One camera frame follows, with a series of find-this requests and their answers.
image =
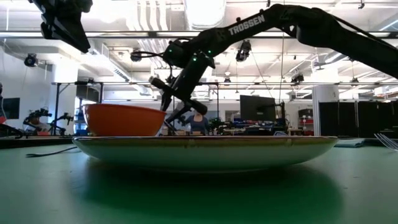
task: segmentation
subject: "bowl rim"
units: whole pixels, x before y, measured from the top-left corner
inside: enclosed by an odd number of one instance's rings
[[[134,106],[134,105],[114,105],[114,104],[110,104],[110,103],[93,103],[93,104],[85,104],[82,105],[82,107],[85,106],[94,106],[94,105],[101,105],[101,106],[108,106],[108,107],[119,107],[119,108],[135,108],[135,109],[142,109],[142,110],[147,110],[147,111],[153,111],[153,112],[158,112],[158,113],[162,113],[163,115],[166,115],[167,113],[165,111],[161,111],[161,110],[156,110],[156,109],[152,109],[152,108],[146,108],[143,106]]]

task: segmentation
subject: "ceiling light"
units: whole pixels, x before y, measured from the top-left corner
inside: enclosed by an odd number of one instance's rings
[[[94,1],[93,6],[91,7],[90,16],[95,16],[100,19],[102,22],[110,24],[121,16],[121,10],[116,10],[114,6],[114,2],[112,0],[96,0]]]
[[[192,29],[203,30],[220,25],[226,0],[184,0],[185,14]]]
[[[334,56],[325,60],[325,63],[332,63],[336,58],[340,57],[341,53],[335,54]]]

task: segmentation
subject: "bowl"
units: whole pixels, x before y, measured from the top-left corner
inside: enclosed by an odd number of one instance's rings
[[[91,104],[83,112],[95,136],[155,136],[166,112],[140,106]]]

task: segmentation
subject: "black screen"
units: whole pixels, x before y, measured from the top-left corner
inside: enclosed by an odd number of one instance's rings
[[[358,102],[358,129],[361,138],[374,138],[379,129],[379,112],[376,102]]]
[[[240,103],[242,120],[276,121],[274,98],[241,95]]]
[[[340,102],[338,104],[338,111],[338,136],[358,137],[355,103]]]
[[[338,102],[319,103],[321,136],[338,136]]]
[[[392,125],[398,126],[398,102],[392,102],[392,111],[393,111],[393,118],[392,118]]]
[[[20,98],[3,98],[2,110],[4,110],[7,119],[19,119],[20,100]]]
[[[394,124],[394,109],[392,103],[378,102],[377,107],[379,112],[379,130],[392,130]]]

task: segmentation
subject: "desk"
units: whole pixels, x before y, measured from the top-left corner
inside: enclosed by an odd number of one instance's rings
[[[66,147],[0,150],[0,223],[398,223],[398,153],[382,147],[223,176],[139,172],[82,152],[24,157]]]

